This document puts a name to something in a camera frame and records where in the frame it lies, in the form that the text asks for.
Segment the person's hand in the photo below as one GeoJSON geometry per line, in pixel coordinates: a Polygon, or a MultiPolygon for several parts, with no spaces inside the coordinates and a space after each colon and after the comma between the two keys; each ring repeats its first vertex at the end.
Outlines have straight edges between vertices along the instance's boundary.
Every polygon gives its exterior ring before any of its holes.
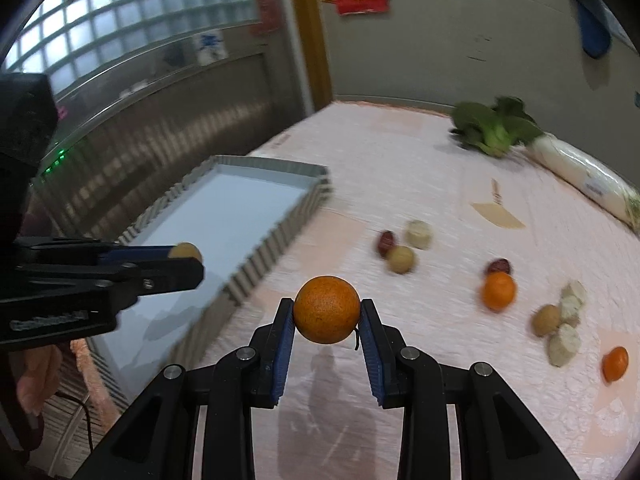
{"type": "Polygon", "coordinates": [[[57,346],[25,350],[24,373],[16,386],[16,396],[27,414],[38,416],[43,405],[58,390],[62,353],[57,346]]]}

